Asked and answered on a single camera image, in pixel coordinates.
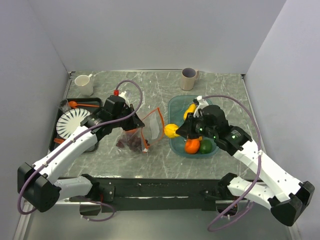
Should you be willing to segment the yellow lemon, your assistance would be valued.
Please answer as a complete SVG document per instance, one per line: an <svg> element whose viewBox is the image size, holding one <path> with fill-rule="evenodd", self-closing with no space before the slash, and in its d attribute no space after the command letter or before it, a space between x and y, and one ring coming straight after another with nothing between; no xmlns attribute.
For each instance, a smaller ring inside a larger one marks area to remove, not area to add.
<svg viewBox="0 0 320 240"><path fill-rule="evenodd" d="M180 136L179 134L176 133L178 129L179 129L179 126L174 123L167 124L164 127L164 134L170 139L177 138Z"/></svg>

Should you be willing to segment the clear zip top bag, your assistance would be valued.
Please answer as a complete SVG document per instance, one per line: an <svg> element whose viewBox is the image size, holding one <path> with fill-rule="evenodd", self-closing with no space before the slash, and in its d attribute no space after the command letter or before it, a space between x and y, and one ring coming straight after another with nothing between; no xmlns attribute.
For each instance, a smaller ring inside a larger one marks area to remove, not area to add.
<svg viewBox="0 0 320 240"><path fill-rule="evenodd" d="M131 151L128 148L124 149L119 149L117 146L117 150L120 154L125 154L125 153L143 153L146 154L148 153L151 148L153 148L165 135L165 122L163 115L161 113L161 110L159 107L155 108L152 110L150 113L148 113L143 119L144 127L134 129L134 130L128 130L128 131L123 131L122 135L124 134L130 134L130 135L138 135L139 137L142 137L144 141L146 141L149 146L146 146L148 151L147 152L142 152L142 151Z"/></svg>

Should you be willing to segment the orange tangerine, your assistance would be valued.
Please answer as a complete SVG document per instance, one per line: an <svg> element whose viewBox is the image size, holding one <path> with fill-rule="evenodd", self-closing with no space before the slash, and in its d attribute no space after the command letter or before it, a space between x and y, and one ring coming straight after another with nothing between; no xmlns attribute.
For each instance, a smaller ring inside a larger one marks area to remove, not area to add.
<svg viewBox="0 0 320 240"><path fill-rule="evenodd" d="M187 154L196 154L200 148L201 141L198 139L187 139L185 146L184 146L184 151Z"/></svg>

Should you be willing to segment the purple grape bunch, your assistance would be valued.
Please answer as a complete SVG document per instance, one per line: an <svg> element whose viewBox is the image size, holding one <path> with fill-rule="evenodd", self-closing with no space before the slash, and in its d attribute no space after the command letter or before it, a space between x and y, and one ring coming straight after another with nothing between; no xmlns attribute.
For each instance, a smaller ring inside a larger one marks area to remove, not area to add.
<svg viewBox="0 0 320 240"><path fill-rule="evenodd" d="M116 146L121 150L128 148L133 152L141 151L143 153L146 153L148 151L147 147L149 146L149 144L148 142L143 140L141 136L138 136L136 134L123 134L118 138Z"/></svg>

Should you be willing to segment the yellow squash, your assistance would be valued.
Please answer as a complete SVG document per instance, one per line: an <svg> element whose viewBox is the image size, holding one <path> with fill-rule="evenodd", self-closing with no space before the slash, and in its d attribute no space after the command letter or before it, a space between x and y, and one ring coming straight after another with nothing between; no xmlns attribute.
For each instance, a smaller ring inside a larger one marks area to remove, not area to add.
<svg viewBox="0 0 320 240"><path fill-rule="evenodd" d="M197 106L195 103L192 103L188 108L187 110L184 112L184 115L183 115L183 119L186 120L187 119L187 116L189 113L194 113L195 110L196 110Z"/></svg>

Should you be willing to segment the green lime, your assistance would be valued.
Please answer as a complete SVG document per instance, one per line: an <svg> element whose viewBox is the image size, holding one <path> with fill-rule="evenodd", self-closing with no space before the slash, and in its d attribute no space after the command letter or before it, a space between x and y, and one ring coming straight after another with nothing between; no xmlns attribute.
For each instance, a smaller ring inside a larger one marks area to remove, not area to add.
<svg viewBox="0 0 320 240"><path fill-rule="evenodd" d="M204 139L200 142L198 152L200 154L209 154L213 151L213 144L209 139Z"/></svg>

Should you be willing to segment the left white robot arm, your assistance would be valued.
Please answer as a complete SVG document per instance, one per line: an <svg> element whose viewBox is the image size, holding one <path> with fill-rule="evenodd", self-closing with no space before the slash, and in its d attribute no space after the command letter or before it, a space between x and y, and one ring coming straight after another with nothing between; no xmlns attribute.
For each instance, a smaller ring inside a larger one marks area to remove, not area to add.
<svg viewBox="0 0 320 240"><path fill-rule="evenodd" d="M88 201L95 200L100 189L92 177L80 176L67 183L58 179L77 157L113 129L130 131L144 127L136 112L137 108L129 102L127 92L109 96L104 106L86 116L59 147L33 165L23 163L18 168L18 198L26 199L41 213L64 198L83 196Z"/></svg>

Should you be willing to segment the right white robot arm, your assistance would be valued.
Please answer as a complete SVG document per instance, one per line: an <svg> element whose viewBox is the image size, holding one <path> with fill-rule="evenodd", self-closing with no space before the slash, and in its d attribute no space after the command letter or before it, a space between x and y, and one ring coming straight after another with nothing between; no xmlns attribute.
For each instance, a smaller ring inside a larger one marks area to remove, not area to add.
<svg viewBox="0 0 320 240"><path fill-rule="evenodd" d="M184 123L176 134L186 139L206 137L230 156L239 160L264 182L254 185L241 177L228 174L222 178L219 195L224 199L241 196L269 209L283 225L291 227L309 206L315 186L302 182L275 163L258 144L238 126L230 125L224 111L217 105L186 110Z"/></svg>

